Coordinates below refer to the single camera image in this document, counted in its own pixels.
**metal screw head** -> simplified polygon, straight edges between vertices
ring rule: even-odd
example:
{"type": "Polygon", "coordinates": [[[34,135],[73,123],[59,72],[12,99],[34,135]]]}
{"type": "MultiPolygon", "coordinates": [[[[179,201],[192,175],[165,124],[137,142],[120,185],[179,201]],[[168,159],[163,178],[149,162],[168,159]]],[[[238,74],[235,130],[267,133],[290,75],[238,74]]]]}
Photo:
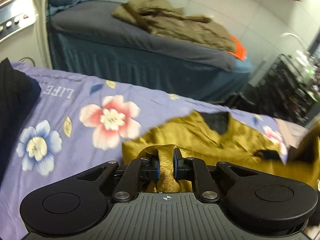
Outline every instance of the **metal screw head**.
{"type": "Polygon", "coordinates": [[[206,199],[215,199],[218,197],[218,194],[214,191],[205,191],[202,193],[202,196],[206,199]]]}
{"type": "Polygon", "coordinates": [[[127,199],[130,197],[130,194],[125,191],[119,191],[115,194],[115,198],[117,199],[127,199]]]}

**purple bedsheet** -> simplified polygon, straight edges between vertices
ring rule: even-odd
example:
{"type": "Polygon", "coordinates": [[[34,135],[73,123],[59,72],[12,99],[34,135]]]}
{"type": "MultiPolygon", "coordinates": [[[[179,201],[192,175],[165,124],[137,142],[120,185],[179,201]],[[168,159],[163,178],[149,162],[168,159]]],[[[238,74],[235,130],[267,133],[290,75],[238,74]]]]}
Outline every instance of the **purple bedsheet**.
{"type": "MultiPolygon", "coordinates": [[[[230,111],[97,77],[24,63],[12,65],[35,78],[42,93],[12,151],[0,189],[3,240],[26,235],[19,206],[31,191],[109,160],[121,163],[121,141],[139,137],[168,119],[188,115],[194,109],[208,113],[230,111]]],[[[265,126],[278,132],[276,122],[268,116],[238,110],[231,113],[262,133],[265,126]]]]}

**black fabric patch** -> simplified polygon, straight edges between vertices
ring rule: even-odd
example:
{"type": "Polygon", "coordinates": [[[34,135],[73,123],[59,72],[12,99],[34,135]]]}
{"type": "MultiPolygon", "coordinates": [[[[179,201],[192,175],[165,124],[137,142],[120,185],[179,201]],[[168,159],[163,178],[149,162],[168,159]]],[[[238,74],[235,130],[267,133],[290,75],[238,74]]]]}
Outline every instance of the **black fabric patch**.
{"type": "Polygon", "coordinates": [[[264,160],[281,160],[277,151],[273,150],[259,150],[262,153],[264,160]]]}
{"type": "Polygon", "coordinates": [[[36,80],[13,69],[7,58],[0,62],[0,185],[12,147],[40,93],[36,80]]]}
{"type": "Polygon", "coordinates": [[[216,131],[218,134],[224,134],[228,130],[229,112],[218,112],[214,114],[199,113],[201,114],[205,123],[211,130],[216,131]]]}

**ribbed plastic surface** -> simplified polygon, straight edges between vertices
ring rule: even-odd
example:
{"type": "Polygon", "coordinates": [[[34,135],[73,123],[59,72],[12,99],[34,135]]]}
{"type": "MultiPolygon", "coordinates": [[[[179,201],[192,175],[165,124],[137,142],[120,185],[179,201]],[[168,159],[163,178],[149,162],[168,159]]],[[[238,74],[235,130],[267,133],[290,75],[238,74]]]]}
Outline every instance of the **ribbed plastic surface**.
{"type": "MultiPolygon", "coordinates": [[[[49,239],[30,233],[25,240],[49,239]]],[[[54,240],[271,240],[239,229],[217,204],[203,204],[193,193],[140,193],[129,203],[116,204],[98,226],[82,234],[54,240]]],[[[299,232],[282,238],[307,240],[299,232]]]]}

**blue bed skirt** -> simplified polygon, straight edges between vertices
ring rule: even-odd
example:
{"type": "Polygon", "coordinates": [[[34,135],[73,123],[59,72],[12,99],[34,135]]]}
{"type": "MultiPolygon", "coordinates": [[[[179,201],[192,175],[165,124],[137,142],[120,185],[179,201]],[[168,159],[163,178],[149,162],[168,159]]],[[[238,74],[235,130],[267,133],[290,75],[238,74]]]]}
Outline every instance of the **blue bed skirt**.
{"type": "Polygon", "coordinates": [[[88,41],[49,30],[54,69],[97,76],[116,82],[162,90],[196,100],[222,101],[240,92],[250,79],[252,64],[236,60],[236,69],[224,71],[154,52],[88,41]]]}

